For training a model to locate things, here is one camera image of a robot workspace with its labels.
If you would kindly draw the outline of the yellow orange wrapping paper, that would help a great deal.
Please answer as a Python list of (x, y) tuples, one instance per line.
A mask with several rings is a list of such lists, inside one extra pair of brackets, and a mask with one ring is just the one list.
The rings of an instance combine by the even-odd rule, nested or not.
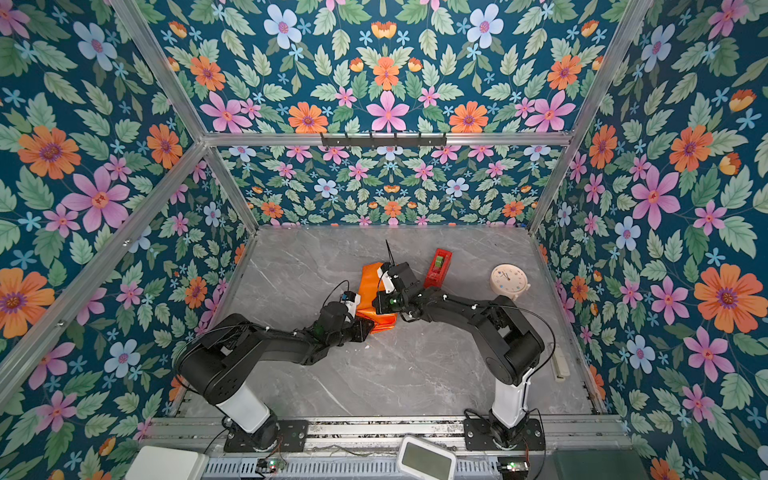
[(385, 285), (380, 279), (382, 266), (382, 262), (363, 266), (360, 285), (357, 290), (357, 294), (360, 296), (360, 303), (356, 307), (356, 316), (373, 321), (373, 333), (392, 330), (397, 321), (395, 314), (379, 314), (375, 308), (378, 294), (385, 291)]

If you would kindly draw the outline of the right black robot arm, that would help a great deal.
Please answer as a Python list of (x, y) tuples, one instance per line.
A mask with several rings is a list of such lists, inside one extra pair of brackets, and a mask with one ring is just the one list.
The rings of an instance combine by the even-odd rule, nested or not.
[(443, 323), (472, 336), (496, 380), (487, 432), (499, 447), (514, 446), (528, 419), (529, 385), (545, 350), (540, 334), (514, 301), (503, 296), (472, 300), (425, 287), (406, 262), (386, 262), (377, 276), (384, 288), (373, 301), (378, 314), (397, 314), (407, 322)]

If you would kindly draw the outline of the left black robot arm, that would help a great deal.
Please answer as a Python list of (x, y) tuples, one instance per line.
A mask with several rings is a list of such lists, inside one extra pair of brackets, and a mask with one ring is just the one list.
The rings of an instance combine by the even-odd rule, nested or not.
[(277, 417), (249, 379), (261, 362), (310, 366), (347, 343), (362, 343), (375, 322), (354, 316), (344, 302), (324, 305), (310, 326), (291, 332), (261, 326), (241, 314), (227, 316), (179, 355), (175, 371), (192, 390), (220, 410), (258, 450), (278, 438)]

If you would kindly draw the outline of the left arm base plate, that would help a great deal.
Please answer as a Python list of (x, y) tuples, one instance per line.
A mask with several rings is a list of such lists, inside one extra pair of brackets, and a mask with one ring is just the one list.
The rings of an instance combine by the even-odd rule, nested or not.
[(225, 453), (298, 453), (303, 452), (309, 422), (270, 417), (255, 432), (248, 433), (233, 421), (227, 427)]

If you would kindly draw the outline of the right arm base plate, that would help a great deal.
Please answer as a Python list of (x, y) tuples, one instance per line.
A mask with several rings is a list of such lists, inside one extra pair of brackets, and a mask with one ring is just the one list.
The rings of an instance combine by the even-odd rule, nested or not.
[(544, 451), (546, 437), (542, 422), (526, 416), (512, 428), (498, 420), (466, 416), (463, 420), (465, 448), (469, 451)]

